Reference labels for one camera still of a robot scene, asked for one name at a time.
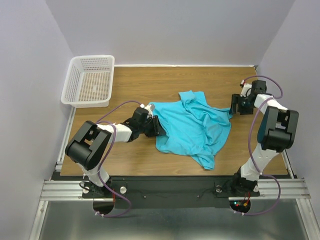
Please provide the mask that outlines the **white perforated plastic basket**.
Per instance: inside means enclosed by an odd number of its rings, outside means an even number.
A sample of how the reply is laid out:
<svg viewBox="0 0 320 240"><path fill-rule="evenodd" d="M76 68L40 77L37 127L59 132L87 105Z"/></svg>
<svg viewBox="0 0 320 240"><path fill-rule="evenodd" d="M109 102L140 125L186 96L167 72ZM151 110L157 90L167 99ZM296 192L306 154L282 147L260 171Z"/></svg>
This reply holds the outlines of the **white perforated plastic basket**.
<svg viewBox="0 0 320 240"><path fill-rule="evenodd" d="M60 101L74 108L107 107L112 96L115 58L112 55L73 57Z"/></svg>

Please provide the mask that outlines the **turquoise t shirt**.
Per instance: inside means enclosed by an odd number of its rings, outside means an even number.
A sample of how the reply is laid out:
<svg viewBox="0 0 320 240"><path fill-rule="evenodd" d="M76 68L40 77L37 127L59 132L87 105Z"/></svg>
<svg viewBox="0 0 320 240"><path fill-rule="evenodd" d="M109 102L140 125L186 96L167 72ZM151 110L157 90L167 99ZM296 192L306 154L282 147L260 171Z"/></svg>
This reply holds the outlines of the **turquoise t shirt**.
<svg viewBox="0 0 320 240"><path fill-rule="evenodd" d="M233 117L229 108L212 107L204 92L179 93L176 102L154 102L165 135L157 136L159 152L192 157L205 170L215 168L215 156L226 144Z"/></svg>

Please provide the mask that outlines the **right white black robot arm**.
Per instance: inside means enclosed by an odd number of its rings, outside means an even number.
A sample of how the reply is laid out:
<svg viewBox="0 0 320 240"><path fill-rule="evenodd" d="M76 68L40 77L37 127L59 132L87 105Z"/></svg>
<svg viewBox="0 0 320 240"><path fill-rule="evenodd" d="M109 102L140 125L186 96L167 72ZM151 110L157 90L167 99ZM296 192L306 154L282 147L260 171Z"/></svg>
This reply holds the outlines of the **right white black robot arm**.
<svg viewBox="0 0 320 240"><path fill-rule="evenodd" d="M266 76L253 76L252 83L241 81L241 93L231 96L230 114L251 115L254 109L263 118L257 132L255 149L248 148L249 159L234 174L230 182L235 195L256 191L258 179L269 162L290 149L294 143L299 113L278 102L278 97L267 92Z"/></svg>

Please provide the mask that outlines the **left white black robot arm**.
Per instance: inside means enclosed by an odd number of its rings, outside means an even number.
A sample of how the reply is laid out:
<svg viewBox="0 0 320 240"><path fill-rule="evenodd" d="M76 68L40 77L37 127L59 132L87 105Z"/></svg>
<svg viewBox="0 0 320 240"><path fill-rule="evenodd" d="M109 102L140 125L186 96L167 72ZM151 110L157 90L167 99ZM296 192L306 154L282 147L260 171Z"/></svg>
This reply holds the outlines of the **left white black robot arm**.
<svg viewBox="0 0 320 240"><path fill-rule="evenodd" d="M65 155L80 166L100 197L111 193L110 176L101 166L107 145L129 143L141 134L148 138L166 134L158 116L153 113L155 108L152 103L142 104L132 117L117 124L103 125L87 120L66 145Z"/></svg>

